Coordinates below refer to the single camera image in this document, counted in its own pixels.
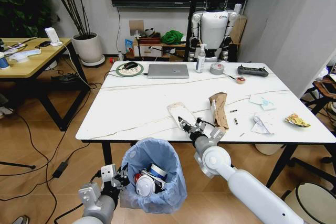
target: white wall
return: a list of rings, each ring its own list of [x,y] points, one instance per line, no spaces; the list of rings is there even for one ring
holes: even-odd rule
[[[117,54],[115,47],[119,20],[117,8],[111,0],[83,0],[90,22],[91,31],[101,38],[104,54]],[[77,34],[69,14],[60,0],[52,0],[53,12],[60,17],[60,22],[53,25],[60,37],[72,37]],[[188,9],[158,8],[119,8],[121,27],[118,39],[119,50],[125,50],[124,40],[130,36],[129,20],[144,20],[144,28],[153,27],[164,35],[167,31],[187,31]]]
[[[266,63],[300,97],[335,55],[336,0],[249,0],[239,61]]]

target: trash bin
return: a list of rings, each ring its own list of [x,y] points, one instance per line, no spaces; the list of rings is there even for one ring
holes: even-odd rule
[[[283,144],[256,144],[255,147],[258,151],[265,155],[273,155],[281,149]]]
[[[314,183],[302,183],[285,198],[286,204],[309,224],[336,223],[336,197]]]
[[[166,140],[145,138],[126,151],[122,167],[128,163],[130,184],[120,192],[120,206],[142,209],[152,214],[171,214],[187,197],[179,157]],[[167,172],[164,191],[143,197],[135,191],[134,175],[152,163]]]

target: phone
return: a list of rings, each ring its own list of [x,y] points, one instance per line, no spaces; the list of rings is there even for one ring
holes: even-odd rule
[[[329,94],[336,95],[336,88],[334,87],[333,83],[325,83],[325,82],[323,82],[322,86],[325,88],[325,90]]]
[[[50,41],[43,41],[39,46],[40,47],[47,47],[50,45]]]

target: remote control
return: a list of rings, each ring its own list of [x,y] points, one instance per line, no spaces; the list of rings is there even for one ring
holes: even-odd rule
[[[268,72],[263,68],[245,68],[243,65],[238,67],[238,74],[252,74],[254,76],[268,76]]]

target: computer mouse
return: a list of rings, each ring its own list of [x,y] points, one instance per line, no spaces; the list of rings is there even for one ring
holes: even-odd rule
[[[134,61],[130,61],[124,65],[125,69],[131,69],[131,68],[136,68],[138,64]]]

